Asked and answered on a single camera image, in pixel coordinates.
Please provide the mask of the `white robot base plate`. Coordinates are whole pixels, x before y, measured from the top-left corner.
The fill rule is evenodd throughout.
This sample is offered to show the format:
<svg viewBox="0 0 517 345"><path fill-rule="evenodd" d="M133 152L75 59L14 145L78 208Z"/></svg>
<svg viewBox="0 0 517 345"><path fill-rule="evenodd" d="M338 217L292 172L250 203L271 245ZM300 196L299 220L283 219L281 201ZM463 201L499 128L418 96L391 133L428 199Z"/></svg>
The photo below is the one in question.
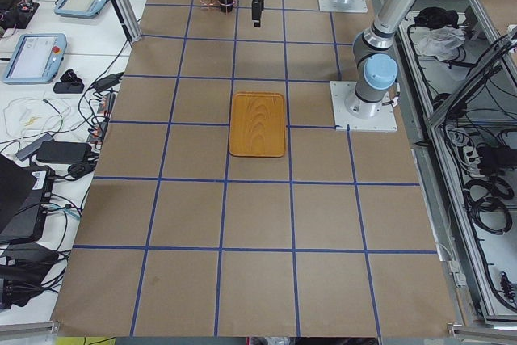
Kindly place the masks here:
<svg viewBox="0 0 517 345"><path fill-rule="evenodd" d="M376 103L365 103L355 93L356 82L330 82L330 96L337 131L395 133L397 122L388 91Z"/></svg>

